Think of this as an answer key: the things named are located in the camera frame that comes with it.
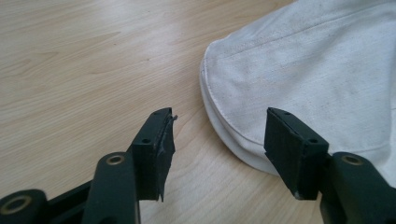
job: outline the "white cloth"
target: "white cloth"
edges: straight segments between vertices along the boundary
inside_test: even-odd
[[[370,160],[396,187],[396,2],[301,0],[213,42],[201,64],[207,114],[227,147],[265,172],[267,107]]]

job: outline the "wooden surface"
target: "wooden surface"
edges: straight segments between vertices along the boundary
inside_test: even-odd
[[[199,89],[210,42],[289,2],[0,1],[0,197],[53,198],[90,180],[172,106],[177,152],[143,223],[321,223],[318,202],[294,200],[223,145]]]

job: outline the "light wood tabletop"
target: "light wood tabletop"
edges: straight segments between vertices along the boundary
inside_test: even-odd
[[[0,197],[85,183],[170,106],[177,152],[142,223],[322,223],[319,201],[295,200],[221,142],[199,87],[212,41],[290,2],[1,1]]]

